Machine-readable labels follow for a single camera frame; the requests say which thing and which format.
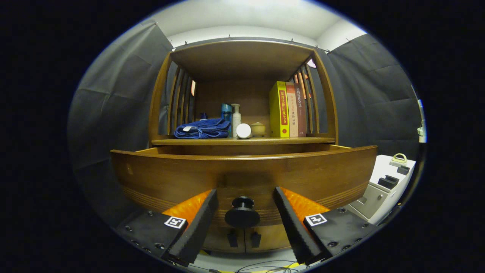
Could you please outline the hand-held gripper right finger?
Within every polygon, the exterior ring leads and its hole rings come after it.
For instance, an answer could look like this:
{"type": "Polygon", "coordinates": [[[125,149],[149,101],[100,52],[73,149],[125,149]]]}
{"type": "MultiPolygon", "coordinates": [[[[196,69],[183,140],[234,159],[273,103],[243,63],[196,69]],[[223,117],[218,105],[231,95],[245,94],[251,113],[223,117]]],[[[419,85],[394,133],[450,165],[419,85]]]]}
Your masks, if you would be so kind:
{"type": "Polygon", "coordinates": [[[274,189],[274,202],[300,264],[330,259],[377,228],[344,207],[330,210],[285,188],[274,189]]]}

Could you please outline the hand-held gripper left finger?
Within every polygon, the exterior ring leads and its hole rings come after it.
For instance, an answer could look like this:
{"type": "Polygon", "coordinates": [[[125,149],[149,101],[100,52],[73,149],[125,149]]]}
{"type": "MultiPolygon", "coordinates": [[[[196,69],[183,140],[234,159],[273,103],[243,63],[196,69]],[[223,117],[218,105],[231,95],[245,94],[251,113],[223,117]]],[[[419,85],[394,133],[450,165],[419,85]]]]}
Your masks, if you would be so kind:
{"type": "Polygon", "coordinates": [[[187,267],[196,260],[219,204],[216,189],[200,196],[201,204],[195,207],[192,220],[142,209],[123,220],[116,232],[156,259],[187,267]]]}

